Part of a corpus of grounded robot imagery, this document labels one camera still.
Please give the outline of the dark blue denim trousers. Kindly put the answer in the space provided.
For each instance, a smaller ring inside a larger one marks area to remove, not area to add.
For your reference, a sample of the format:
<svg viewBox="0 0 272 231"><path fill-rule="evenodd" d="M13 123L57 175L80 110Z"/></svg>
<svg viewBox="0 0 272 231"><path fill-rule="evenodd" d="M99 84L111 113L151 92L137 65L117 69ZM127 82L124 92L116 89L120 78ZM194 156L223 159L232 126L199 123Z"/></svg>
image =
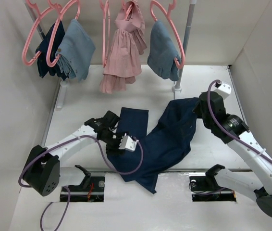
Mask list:
<svg viewBox="0 0 272 231"><path fill-rule="evenodd" d="M124 181L136 181L150 193L156 193L157 172L165 171L181 162L191 151L196 132L197 115L193 109L198 98L172 100L168 103L155 128L148 133L148 110L121 109L118 132L128 132L140 141L134 152L123 155L108 154L114 168ZM135 173L155 173L137 176Z"/></svg>

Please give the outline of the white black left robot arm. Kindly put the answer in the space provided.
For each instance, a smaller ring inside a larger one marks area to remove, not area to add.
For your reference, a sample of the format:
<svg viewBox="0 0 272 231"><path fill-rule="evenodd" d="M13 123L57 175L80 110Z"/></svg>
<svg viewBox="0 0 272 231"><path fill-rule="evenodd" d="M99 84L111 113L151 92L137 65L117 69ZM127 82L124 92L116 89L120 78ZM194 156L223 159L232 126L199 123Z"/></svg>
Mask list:
<svg viewBox="0 0 272 231"><path fill-rule="evenodd" d="M57 187L75 186L84 191L90 184L90 173L82 166L63 167L63 163L87 146L102 141L111 154L126 149L128 132L115 132L119 117L108 111L101 118L91 118L74 133L48 147L31 149L21 180L41 196L51 194Z"/></svg>

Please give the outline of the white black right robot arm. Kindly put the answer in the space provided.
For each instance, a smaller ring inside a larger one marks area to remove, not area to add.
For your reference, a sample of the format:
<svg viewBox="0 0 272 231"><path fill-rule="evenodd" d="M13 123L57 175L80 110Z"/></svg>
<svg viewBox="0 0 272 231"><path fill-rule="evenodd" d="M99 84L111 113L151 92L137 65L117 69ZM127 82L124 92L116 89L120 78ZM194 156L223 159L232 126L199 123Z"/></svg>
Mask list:
<svg viewBox="0 0 272 231"><path fill-rule="evenodd" d="M272 218L272 158L255 140L246 123L238 116L226 113L223 98L207 91L199 96L194 113L204 126L235 151L257 176L244 178L216 164L205 173L204 183L211 190L228 188L256 202Z"/></svg>

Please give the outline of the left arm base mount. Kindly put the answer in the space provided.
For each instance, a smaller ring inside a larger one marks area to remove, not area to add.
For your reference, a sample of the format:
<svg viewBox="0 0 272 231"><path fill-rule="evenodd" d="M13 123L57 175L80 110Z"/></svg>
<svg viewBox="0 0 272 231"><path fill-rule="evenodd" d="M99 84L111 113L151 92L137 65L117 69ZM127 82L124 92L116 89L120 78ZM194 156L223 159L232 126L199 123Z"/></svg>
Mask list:
<svg viewBox="0 0 272 231"><path fill-rule="evenodd" d="M105 173L90 172L80 165L60 168L60 202L103 202Z"/></svg>

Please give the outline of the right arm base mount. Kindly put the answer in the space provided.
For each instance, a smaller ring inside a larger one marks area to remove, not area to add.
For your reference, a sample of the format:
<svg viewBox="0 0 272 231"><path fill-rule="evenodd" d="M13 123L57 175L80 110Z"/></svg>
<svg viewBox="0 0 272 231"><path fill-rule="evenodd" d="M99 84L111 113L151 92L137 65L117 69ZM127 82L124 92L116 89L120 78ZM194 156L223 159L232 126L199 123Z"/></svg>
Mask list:
<svg viewBox="0 0 272 231"><path fill-rule="evenodd" d="M215 165L206 172L192 172L189 174L189 190L193 202L236 202L233 190L218 186L214 176L224 169L222 165Z"/></svg>

